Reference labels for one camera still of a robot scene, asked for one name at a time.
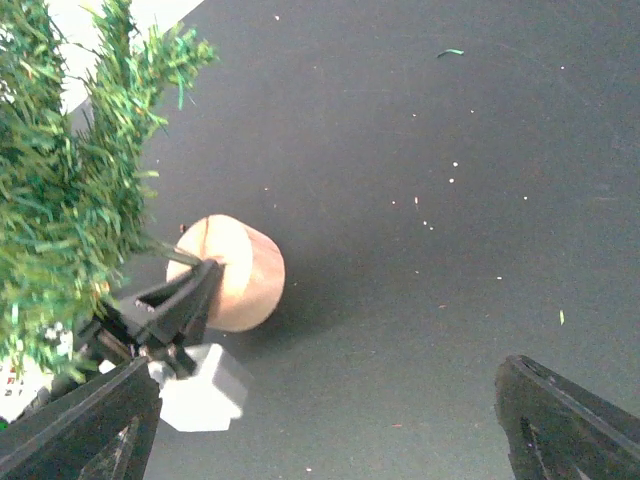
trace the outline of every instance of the wooden block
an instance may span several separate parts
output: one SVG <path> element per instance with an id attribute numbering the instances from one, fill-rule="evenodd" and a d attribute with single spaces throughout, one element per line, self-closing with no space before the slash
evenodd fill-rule
<path id="1" fill-rule="evenodd" d="M 209 308 L 209 327 L 243 332 L 275 310 L 284 289 L 285 266 L 280 249 L 266 235 L 229 216 L 211 215 L 189 227 L 177 247 L 224 265 L 222 286 Z M 170 261 L 167 281 L 189 268 Z"/>

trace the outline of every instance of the white background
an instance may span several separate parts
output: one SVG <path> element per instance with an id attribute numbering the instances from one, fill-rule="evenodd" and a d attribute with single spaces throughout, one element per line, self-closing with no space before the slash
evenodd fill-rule
<path id="1" fill-rule="evenodd" d="M 203 0 L 133 0 L 131 13 L 138 29 L 145 34 L 154 23 L 161 32 L 166 32 Z M 98 35 L 91 24 L 91 15 L 83 6 L 100 11 L 101 0 L 49 0 L 49 12 L 69 42 L 82 43 L 87 48 L 98 45 Z M 68 74 L 85 77 L 87 70 L 93 71 L 94 56 L 73 45 L 61 47 L 67 61 Z M 67 79 L 63 95 L 63 108 L 72 111 L 86 98 L 80 80 Z"/>

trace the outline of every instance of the artificial christmas tree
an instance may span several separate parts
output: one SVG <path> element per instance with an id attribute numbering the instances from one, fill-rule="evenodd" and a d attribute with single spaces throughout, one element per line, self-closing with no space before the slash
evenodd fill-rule
<path id="1" fill-rule="evenodd" d="M 166 36 L 152 29 L 134 48 L 130 3 L 106 0 L 93 14 L 101 45 L 84 80 L 91 118 L 82 131 L 61 112 L 65 39 L 45 2 L 0 3 L 0 357 L 18 369 L 32 359 L 77 373 L 80 357 L 58 349 L 55 326 L 73 331 L 104 314 L 131 255 L 201 264 L 146 233 L 152 192 L 143 181 L 155 173 L 140 158 L 167 123 L 153 113 L 165 87 L 176 85 L 182 99 L 216 51 L 180 26 Z"/>

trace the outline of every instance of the debris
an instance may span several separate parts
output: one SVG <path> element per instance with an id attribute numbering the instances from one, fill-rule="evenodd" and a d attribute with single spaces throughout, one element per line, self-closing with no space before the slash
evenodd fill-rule
<path id="1" fill-rule="evenodd" d="M 447 48 L 444 52 L 439 53 L 436 58 L 444 57 L 447 53 L 454 53 L 456 55 L 464 55 L 464 51 L 462 51 L 462 50 L 455 50 L 453 48 Z"/>

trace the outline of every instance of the green pine branch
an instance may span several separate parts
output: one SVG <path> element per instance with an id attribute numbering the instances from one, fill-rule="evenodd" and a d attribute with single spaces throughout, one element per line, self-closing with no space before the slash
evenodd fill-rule
<path id="1" fill-rule="evenodd" d="M 73 369 L 47 328 L 73 329 L 99 313 L 112 300 L 104 285 L 131 255 L 178 255 L 146 233 L 152 192 L 143 182 L 154 173 L 140 157 L 167 123 L 153 113 L 166 86 L 182 96 L 217 56 L 179 27 L 167 36 L 152 29 L 132 53 L 130 3 L 106 0 L 93 14 L 101 45 L 85 80 L 93 113 L 85 132 L 61 113 L 65 40 L 44 1 L 0 3 L 0 356 L 19 368 L 28 356 L 56 373 Z"/>

